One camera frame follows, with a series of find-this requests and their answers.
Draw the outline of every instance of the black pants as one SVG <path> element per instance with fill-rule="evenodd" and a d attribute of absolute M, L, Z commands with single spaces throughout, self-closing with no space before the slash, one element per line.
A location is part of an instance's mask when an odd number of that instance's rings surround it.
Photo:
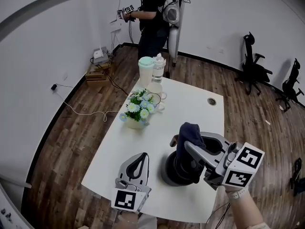
<path fill-rule="evenodd" d="M 142 32 L 138 47 L 138 59 L 148 56 L 155 57 L 161 52 L 169 36 L 169 28 L 162 27 L 155 33 Z"/>

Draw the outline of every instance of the water bottle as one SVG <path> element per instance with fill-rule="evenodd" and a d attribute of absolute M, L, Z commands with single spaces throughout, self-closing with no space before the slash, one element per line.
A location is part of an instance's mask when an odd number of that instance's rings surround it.
<path fill-rule="evenodd" d="M 153 74 L 152 74 L 152 81 L 161 83 L 162 76 L 164 73 L 164 68 L 166 65 L 166 60 L 162 57 L 161 54 L 158 54 L 157 57 L 153 57 Z"/>

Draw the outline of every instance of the human hand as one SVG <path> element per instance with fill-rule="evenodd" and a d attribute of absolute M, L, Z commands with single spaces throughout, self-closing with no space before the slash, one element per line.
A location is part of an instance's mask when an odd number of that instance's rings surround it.
<path fill-rule="evenodd" d="M 130 13 L 123 13 L 124 20 L 128 21 L 130 19 Z"/>

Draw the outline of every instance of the wrist strap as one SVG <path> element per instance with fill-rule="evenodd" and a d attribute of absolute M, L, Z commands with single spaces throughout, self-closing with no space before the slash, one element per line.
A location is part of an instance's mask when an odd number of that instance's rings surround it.
<path fill-rule="evenodd" d="M 248 188 L 244 187 L 239 191 L 229 192 L 229 193 L 227 193 L 227 195 L 228 195 L 228 198 L 230 200 L 231 199 L 238 199 L 238 198 L 242 197 L 245 194 L 246 191 L 248 191 Z"/>

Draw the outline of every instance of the flower pot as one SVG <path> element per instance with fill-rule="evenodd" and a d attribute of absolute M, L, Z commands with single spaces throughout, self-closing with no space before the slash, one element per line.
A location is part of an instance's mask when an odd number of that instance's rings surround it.
<path fill-rule="evenodd" d="M 144 129 L 144 125 L 141 122 L 135 121 L 130 117 L 127 118 L 126 124 L 131 129 Z"/>

